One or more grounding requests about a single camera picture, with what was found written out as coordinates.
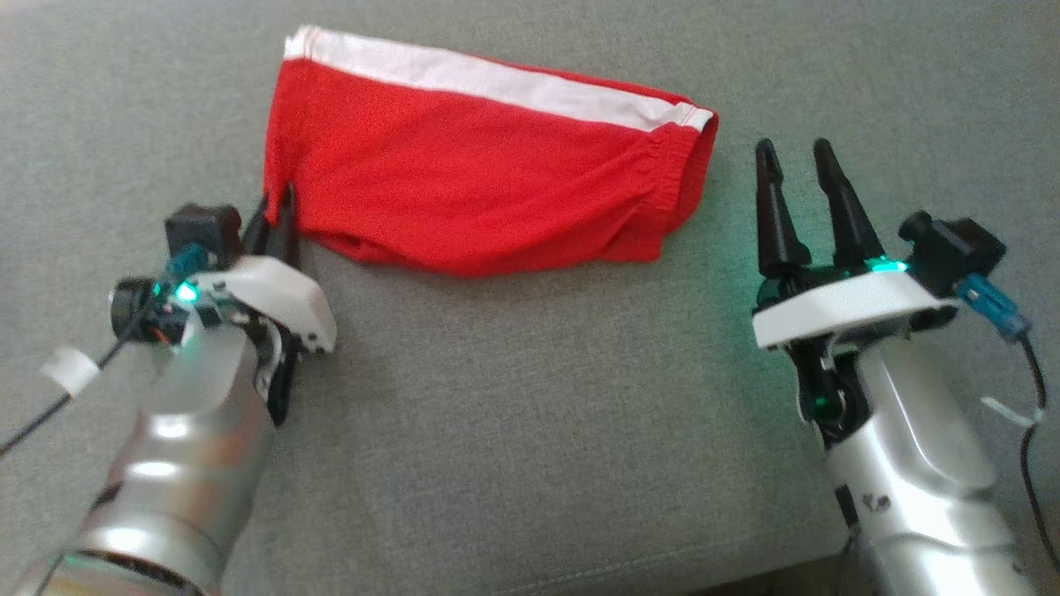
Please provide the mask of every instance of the glowing teal light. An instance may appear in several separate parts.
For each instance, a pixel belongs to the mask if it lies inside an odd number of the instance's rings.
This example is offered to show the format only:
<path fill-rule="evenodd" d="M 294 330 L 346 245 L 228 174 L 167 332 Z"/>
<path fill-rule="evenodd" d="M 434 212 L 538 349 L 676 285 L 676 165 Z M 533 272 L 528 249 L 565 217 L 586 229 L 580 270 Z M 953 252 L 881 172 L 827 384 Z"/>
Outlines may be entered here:
<path fill-rule="evenodd" d="M 886 257 L 869 259 L 865 264 L 873 271 L 904 271 L 909 268 L 905 261 L 891 261 Z"/>
<path fill-rule="evenodd" d="M 198 300 L 198 290 L 187 281 L 178 285 L 173 295 L 177 297 L 177 300 L 184 302 L 194 302 L 195 300 Z"/>

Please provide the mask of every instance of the white zip tie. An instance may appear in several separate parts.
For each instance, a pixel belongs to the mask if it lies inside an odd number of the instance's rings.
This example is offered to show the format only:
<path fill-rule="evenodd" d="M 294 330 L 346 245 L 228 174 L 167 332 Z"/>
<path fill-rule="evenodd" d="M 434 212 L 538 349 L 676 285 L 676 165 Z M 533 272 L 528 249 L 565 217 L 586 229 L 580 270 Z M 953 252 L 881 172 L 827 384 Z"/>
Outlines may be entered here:
<path fill-rule="evenodd" d="M 75 398 L 95 379 L 95 375 L 100 374 L 100 367 L 81 351 L 69 346 L 60 346 L 40 367 L 40 372 L 63 386 L 71 398 Z"/>
<path fill-rule="evenodd" d="M 1029 428 L 1045 419 L 1045 410 L 1040 407 L 1035 408 L 1034 418 L 1027 418 L 1022 414 L 1013 411 L 1007 405 L 999 402 L 993 398 L 986 397 L 982 398 L 979 401 L 983 402 L 983 405 L 1004 416 L 1009 422 L 1023 426 L 1024 428 Z"/>

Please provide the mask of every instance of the dark floor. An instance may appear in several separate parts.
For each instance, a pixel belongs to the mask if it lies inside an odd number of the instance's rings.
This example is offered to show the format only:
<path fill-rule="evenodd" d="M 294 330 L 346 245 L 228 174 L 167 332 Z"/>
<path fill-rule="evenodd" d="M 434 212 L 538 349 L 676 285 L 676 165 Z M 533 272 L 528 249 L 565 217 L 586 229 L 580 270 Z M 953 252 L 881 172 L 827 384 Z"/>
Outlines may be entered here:
<path fill-rule="evenodd" d="M 1060 504 L 1046 506 L 1046 523 L 1054 543 L 1060 543 Z M 1029 516 L 1011 524 L 1021 542 L 1021 557 L 1042 596 L 1060 596 L 1060 577 L 1049 569 L 1045 550 Z M 838 557 L 811 561 L 696 593 L 692 596 L 834 596 L 840 574 Z M 871 596 L 853 557 L 844 568 L 842 596 Z"/>

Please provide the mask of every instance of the folded red garment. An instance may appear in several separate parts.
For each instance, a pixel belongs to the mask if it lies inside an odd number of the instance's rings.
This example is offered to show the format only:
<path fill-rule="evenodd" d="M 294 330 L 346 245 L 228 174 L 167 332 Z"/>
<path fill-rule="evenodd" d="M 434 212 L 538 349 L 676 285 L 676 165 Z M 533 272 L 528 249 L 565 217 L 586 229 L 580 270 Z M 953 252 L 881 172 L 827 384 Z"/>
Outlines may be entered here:
<path fill-rule="evenodd" d="M 265 142 L 275 217 L 458 276 L 657 259 L 695 210 L 718 117 L 673 93 L 303 27 Z"/>

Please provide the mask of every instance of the robotic arm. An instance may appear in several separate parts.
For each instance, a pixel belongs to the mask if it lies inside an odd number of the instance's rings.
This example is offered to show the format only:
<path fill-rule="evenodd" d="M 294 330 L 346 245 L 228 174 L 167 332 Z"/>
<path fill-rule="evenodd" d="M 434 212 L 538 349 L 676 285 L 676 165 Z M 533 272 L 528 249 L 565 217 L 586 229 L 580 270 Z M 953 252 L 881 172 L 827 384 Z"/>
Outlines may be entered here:
<path fill-rule="evenodd" d="M 991 501 L 996 475 L 909 341 L 949 323 L 959 293 L 978 298 L 970 283 L 991 287 L 985 278 L 1004 245 L 971 220 L 919 212 L 899 231 L 914 243 L 912 257 L 893 261 L 828 141 L 815 143 L 814 157 L 836 251 L 832 265 L 811 268 L 773 144 L 763 139 L 756 150 L 765 281 L 752 322 L 759 347 L 782 348 L 795 364 L 797 411 L 820 438 L 862 566 L 888 596 L 1034 594 Z M 1006 338 L 1029 329 L 1014 308 L 987 310 Z"/>
<path fill-rule="evenodd" d="M 129 279 L 111 322 L 174 350 L 81 529 L 23 577 L 17 596 L 216 595 L 302 352 L 330 352 L 323 292 L 298 270 L 293 190 L 278 225 L 264 200 L 242 239 L 232 207 L 186 206 L 166 221 L 181 279 Z"/>

